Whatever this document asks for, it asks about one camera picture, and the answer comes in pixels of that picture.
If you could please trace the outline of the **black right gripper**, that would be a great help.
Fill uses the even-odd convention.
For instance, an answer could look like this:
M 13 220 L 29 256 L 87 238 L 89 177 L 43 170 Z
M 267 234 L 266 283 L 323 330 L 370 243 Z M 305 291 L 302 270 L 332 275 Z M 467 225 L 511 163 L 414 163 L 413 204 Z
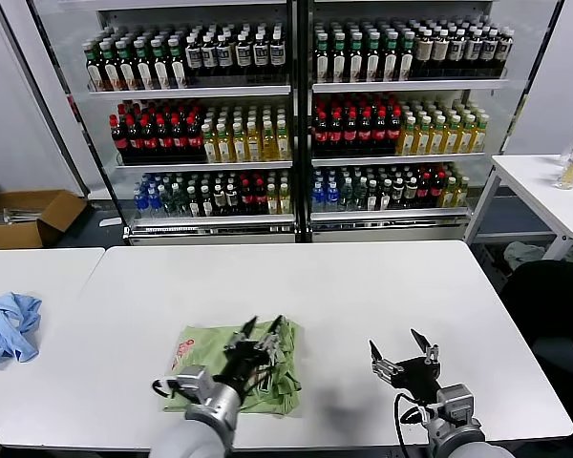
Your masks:
M 440 390 L 437 381 L 440 375 L 439 346 L 431 344 L 413 328 L 411 334 L 422 355 L 397 364 L 385 359 L 375 343 L 369 340 L 371 370 L 380 380 L 392 384 L 394 388 L 407 390 L 416 401 L 424 405 L 433 404 Z

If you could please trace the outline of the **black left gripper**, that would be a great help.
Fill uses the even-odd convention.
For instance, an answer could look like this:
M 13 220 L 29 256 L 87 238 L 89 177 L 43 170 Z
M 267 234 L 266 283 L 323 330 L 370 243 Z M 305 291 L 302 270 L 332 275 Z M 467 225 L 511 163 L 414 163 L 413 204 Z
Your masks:
M 251 334 L 258 317 L 247 321 L 236 331 L 224 346 L 226 363 L 217 375 L 217 382 L 233 388 L 240 397 L 246 397 L 251 388 L 249 380 L 261 366 L 274 364 L 280 347 L 280 329 L 284 317 L 279 315 L 264 336 L 255 344 Z

